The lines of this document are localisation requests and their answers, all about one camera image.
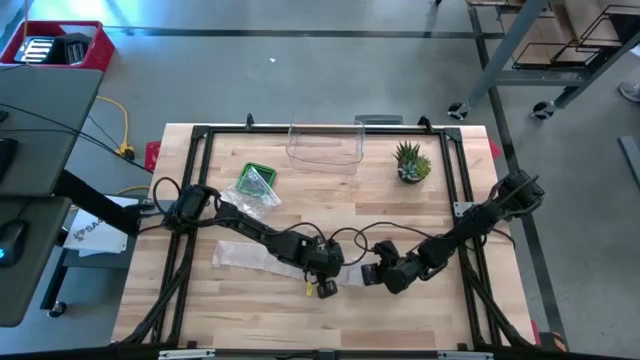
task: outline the caster wheel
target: caster wheel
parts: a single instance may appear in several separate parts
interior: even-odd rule
[[[533,107],[533,112],[531,113],[531,117],[534,117],[539,120],[548,120],[553,116],[555,108],[551,103],[543,101],[536,104]]]
[[[67,304],[62,301],[56,301],[55,305],[53,305],[53,309],[47,313],[47,316],[57,318],[64,314],[65,311],[67,311]]]
[[[462,103],[453,103],[451,104],[451,106],[449,106],[449,110],[447,110],[447,115],[449,115],[450,118],[455,119],[455,120],[464,120],[465,117],[467,117],[467,114],[469,113],[466,110],[460,111],[460,109],[462,108]]]

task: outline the red bin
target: red bin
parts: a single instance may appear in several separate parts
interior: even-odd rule
[[[100,21],[31,21],[27,26],[27,36],[59,36],[66,32],[62,26],[93,26],[96,33],[91,40],[91,44],[87,50],[84,60],[80,64],[75,65],[58,65],[58,64],[32,64],[35,67],[48,68],[72,68],[72,69],[96,69],[102,72],[107,71],[111,55],[115,47],[104,32]],[[24,21],[18,26],[11,37],[11,41],[7,44],[0,56],[0,65],[16,64],[14,57],[18,53],[20,46],[24,43]]]

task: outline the potted plant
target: potted plant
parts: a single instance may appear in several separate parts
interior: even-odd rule
[[[416,184],[422,181],[431,172],[431,161],[420,155],[420,145],[412,145],[405,140],[400,143],[393,155],[398,160],[398,177],[407,184]]]

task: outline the concrete floor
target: concrete floor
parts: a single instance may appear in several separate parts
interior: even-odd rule
[[[0,0],[0,29],[20,3]],[[480,14],[485,31],[499,30],[493,9]],[[463,0],[444,0],[439,9],[429,0],[36,0],[29,16],[191,29],[471,30]],[[349,122],[356,114],[398,114],[406,123],[426,115],[435,124],[459,125],[445,109],[463,100],[481,73],[473,40],[114,36],[112,41],[117,54],[100,94],[129,110],[139,162],[144,145],[160,140],[165,123],[242,122],[247,112],[260,123]],[[621,135],[640,139],[640,108],[616,90],[623,79],[640,81],[639,64],[632,55],[623,57],[546,122],[527,114],[560,89],[500,88],[520,166],[540,174],[547,192],[535,218],[573,351],[640,354],[640,288],[633,285],[640,191],[616,142]],[[91,114],[120,141],[117,108],[96,102]],[[485,125],[499,141],[488,98],[465,124]],[[84,131],[108,141],[90,122]],[[117,181],[91,173],[85,167],[89,161],[99,161],[105,173],[117,173]],[[504,159],[497,159],[496,168],[506,174]],[[148,174],[82,141],[68,169],[107,193],[150,181]],[[545,330],[518,222],[512,231],[530,312]],[[61,298],[71,306],[65,316],[49,319],[37,305],[58,254],[52,255],[23,324],[0,329],[0,353],[108,343],[126,274],[70,270]]]

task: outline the yellow extension cord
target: yellow extension cord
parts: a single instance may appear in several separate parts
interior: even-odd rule
[[[127,109],[124,108],[124,106],[122,106],[122,104],[120,104],[119,102],[108,98],[106,96],[96,96],[96,99],[100,99],[102,101],[106,101],[109,103],[112,103],[113,105],[117,106],[120,108],[120,110],[122,110],[122,114],[124,114],[124,136],[122,138],[122,143],[120,144],[120,148],[116,150],[116,154],[122,156],[122,157],[133,157],[134,156],[134,150],[133,150],[133,146],[129,145],[129,113],[127,112]]]
[[[128,192],[135,191],[135,190],[149,190],[149,186],[147,186],[147,185],[138,185],[138,186],[128,187],[126,189],[122,189],[122,190],[118,191],[116,193],[116,195],[126,194]]]

